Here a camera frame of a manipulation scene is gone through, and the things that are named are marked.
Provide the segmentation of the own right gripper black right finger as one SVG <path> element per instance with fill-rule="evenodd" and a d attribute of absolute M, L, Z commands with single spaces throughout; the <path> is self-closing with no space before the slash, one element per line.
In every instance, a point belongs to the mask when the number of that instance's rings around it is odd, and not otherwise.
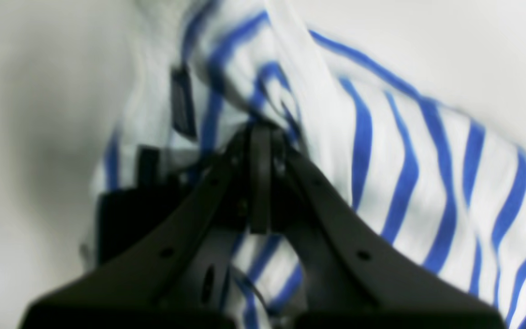
<path fill-rule="evenodd" d="M 294 248 L 305 310 L 295 329 L 503 329 L 488 304 L 397 252 L 317 167 L 271 134 L 270 228 Z"/>

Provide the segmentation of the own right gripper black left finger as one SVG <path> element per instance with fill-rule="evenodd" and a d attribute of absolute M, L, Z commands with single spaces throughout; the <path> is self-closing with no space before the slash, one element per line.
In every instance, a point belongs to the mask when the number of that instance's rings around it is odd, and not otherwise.
<path fill-rule="evenodd" d="M 234 138 L 159 225 L 95 271 L 32 304 L 23 329 L 236 329 L 222 310 L 231 258 L 271 232 L 272 128 Z"/>

